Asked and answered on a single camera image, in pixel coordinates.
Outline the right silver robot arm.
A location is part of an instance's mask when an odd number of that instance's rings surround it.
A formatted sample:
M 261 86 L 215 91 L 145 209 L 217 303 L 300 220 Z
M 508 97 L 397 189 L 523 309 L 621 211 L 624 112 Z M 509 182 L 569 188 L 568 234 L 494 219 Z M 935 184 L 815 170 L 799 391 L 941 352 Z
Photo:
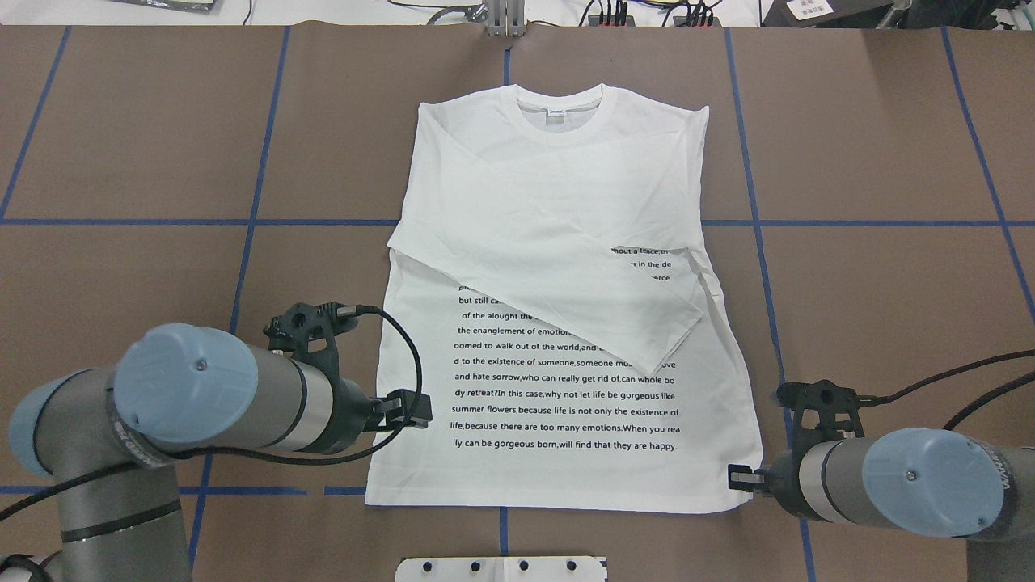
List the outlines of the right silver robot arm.
M 769 466 L 731 464 L 729 489 L 801 519 L 962 539 L 970 581 L 1034 578 L 1034 452 L 942 428 L 829 440 Z

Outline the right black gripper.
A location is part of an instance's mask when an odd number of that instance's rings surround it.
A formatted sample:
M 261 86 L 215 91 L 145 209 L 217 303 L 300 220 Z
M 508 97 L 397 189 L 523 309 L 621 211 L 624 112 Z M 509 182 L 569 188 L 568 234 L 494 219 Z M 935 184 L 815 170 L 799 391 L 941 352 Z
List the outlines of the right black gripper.
M 796 518 L 805 518 L 805 498 L 801 494 L 799 469 L 791 449 L 777 454 L 772 463 L 758 469 L 746 465 L 728 464 L 729 490 L 763 494 Z

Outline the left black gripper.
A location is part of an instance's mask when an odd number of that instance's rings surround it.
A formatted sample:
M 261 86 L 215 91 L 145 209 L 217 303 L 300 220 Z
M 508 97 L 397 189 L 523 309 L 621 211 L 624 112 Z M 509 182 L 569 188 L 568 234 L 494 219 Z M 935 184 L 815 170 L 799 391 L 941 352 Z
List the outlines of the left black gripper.
M 377 431 L 427 428 L 433 405 L 428 394 L 407 388 L 372 399 L 356 382 L 341 378 L 333 386 L 332 416 L 323 432 L 323 453 L 339 453 L 354 445 L 375 415 Z

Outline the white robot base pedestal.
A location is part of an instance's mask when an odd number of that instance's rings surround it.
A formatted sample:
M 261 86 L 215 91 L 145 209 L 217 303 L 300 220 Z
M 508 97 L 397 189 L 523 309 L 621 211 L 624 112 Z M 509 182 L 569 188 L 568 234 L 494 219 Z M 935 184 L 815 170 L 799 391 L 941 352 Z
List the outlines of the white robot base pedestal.
M 395 581 L 607 581 L 607 559 L 594 556 L 442 557 L 405 559 Z

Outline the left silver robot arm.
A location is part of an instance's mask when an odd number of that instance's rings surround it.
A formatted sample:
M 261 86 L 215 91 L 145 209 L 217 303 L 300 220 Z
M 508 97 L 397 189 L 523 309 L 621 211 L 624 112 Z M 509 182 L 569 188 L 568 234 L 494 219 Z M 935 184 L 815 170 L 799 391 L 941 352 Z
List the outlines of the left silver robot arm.
M 27 395 L 12 453 L 54 485 L 2 512 L 54 497 L 61 549 L 2 559 L 4 581 L 189 581 L 191 550 L 176 464 L 207 454 L 326 466 L 350 462 L 359 435 L 425 428 L 424 381 L 369 397 L 341 377 L 336 337 L 352 319 L 274 319 L 268 348 L 235 334 L 165 324 L 115 367 L 82 369 Z

